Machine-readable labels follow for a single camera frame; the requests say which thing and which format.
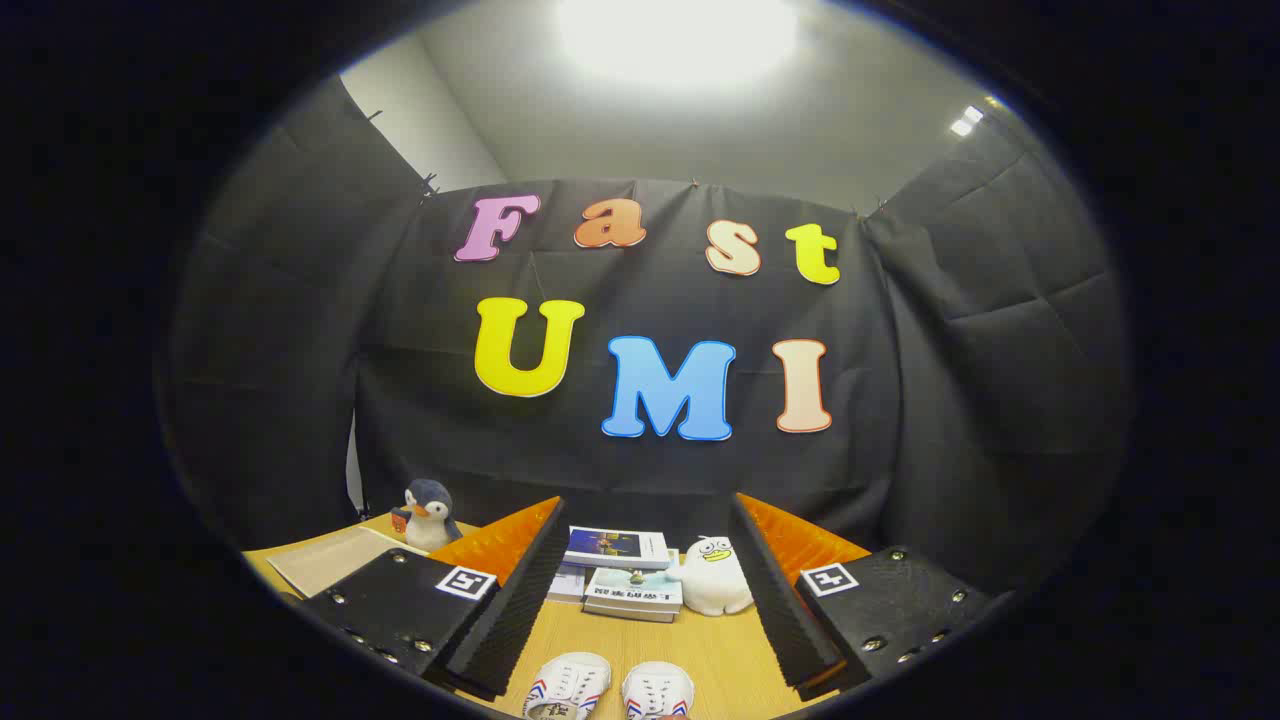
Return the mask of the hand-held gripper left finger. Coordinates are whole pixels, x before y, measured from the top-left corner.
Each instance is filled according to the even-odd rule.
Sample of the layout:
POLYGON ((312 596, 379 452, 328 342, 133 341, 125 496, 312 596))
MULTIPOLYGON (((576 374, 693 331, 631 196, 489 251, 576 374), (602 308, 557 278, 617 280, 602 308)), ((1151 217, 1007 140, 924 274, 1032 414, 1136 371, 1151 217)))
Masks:
POLYGON ((385 550, 298 609, 383 665, 494 700, 568 539, 564 501, 550 497, 429 555, 385 550))

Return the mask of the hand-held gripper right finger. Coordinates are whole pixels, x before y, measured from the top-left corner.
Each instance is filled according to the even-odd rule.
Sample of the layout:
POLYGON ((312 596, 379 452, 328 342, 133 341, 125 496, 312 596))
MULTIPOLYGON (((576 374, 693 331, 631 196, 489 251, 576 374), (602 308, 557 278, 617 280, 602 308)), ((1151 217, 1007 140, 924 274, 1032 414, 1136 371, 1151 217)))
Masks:
POLYGON ((728 538, 780 670, 801 700, 896 676, 989 610, 991 596, 901 544, 872 552, 751 496, 728 538))

